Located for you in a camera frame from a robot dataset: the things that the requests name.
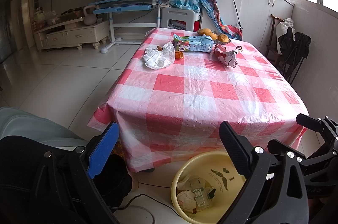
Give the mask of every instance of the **drawer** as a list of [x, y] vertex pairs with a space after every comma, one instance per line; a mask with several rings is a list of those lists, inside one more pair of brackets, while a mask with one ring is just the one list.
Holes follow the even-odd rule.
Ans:
[[65, 33], [48, 34], [46, 41], [48, 46], [63, 45], [66, 43]]
[[65, 33], [67, 44], [76, 43], [95, 43], [95, 29], [93, 27], [88, 29], [71, 30]]

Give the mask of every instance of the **red and white tablecloth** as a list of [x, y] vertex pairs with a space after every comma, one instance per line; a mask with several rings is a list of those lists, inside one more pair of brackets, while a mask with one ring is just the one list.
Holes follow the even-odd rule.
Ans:
[[266, 148], [278, 139], [291, 145], [304, 128], [295, 121], [308, 111], [275, 67], [250, 43], [237, 45], [235, 68], [207, 52], [184, 52], [167, 68], [145, 66], [144, 49], [163, 46], [173, 34], [194, 32], [156, 28], [149, 31], [116, 84], [94, 112], [88, 126], [104, 131], [110, 121], [120, 126], [120, 139], [131, 171], [186, 160], [223, 148], [218, 129], [227, 120], [253, 146]]

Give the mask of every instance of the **blue gripper pad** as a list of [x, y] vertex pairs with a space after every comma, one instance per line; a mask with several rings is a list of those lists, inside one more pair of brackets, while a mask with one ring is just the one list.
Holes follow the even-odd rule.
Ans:
[[96, 145], [94, 151], [89, 156], [88, 176], [93, 179], [95, 175], [100, 174], [112, 152], [117, 139], [119, 138], [119, 125], [112, 122], [108, 125], [104, 135]]

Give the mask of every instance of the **plastic stool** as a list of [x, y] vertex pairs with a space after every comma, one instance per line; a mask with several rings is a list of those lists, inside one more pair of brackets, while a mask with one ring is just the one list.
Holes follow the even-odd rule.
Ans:
[[162, 10], [161, 27], [165, 29], [169, 26], [169, 20], [185, 22], [185, 30], [194, 31], [195, 12], [193, 10], [182, 10], [175, 7], [165, 7]]

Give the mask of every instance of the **yellow trash can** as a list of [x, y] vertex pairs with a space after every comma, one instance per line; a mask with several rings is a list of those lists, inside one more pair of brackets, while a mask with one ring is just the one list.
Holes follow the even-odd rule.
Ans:
[[[206, 180], [215, 191], [212, 206], [196, 214], [184, 212], [177, 201], [177, 183], [188, 174]], [[245, 182], [238, 174], [230, 156], [223, 151], [199, 154], [187, 161], [175, 175], [171, 185], [171, 201], [177, 213], [192, 224], [216, 224], [228, 210]]]

